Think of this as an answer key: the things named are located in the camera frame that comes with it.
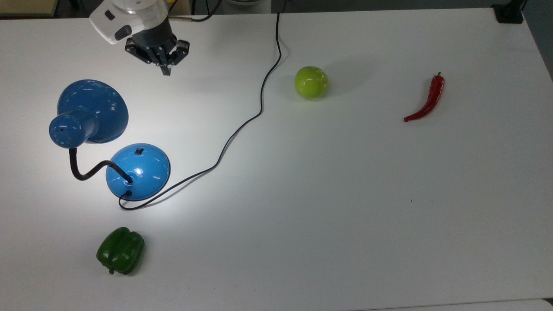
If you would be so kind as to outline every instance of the apple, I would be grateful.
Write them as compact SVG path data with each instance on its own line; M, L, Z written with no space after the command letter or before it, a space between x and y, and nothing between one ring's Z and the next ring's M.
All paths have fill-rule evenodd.
M296 74L296 91L306 99L315 99L326 93L328 77L317 67L303 67Z

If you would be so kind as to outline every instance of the floor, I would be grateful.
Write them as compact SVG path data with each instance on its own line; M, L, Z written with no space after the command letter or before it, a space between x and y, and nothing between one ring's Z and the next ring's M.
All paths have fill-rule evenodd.
M190 0L192 12L206 15L218 0ZM281 12L286 1L287 13L373 11L396 9L438 8L489 8L492 4L505 4L508 0L272 0L273 13ZM88 17L102 0L59 0L56 16L59 18ZM215 14L222 13L222 6ZM553 1L528 0L524 17L534 35L541 56L553 78Z

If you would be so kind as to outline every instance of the table surface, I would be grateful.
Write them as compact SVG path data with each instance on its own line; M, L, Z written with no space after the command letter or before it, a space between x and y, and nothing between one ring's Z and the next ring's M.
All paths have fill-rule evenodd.
M553 83L528 26L491 9L283 14L264 113L221 165L143 210L103 173L75 180L48 136L62 90L113 86L117 140L163 149L169 184L212 166L259 110L276 15L172 22L171 77L85 19L0 21L0 309L360 310L553 297ZM303 66L327 95L294 90ZM430 79L446 79L439 105ZM147 243L136 273L95 259L117 227Z
M58 0L0 0L0 16L52 17Z
M385 309L387 311L551 311L553 307L545 300L516 300L489 303L468 303Z

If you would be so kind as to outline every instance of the bell pepper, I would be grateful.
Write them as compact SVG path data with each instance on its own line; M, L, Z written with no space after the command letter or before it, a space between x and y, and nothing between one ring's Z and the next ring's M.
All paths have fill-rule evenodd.
M144 239L129 228L120 227L110 233L102 242L96 258L109 269L128 275L138 266L144 251Z

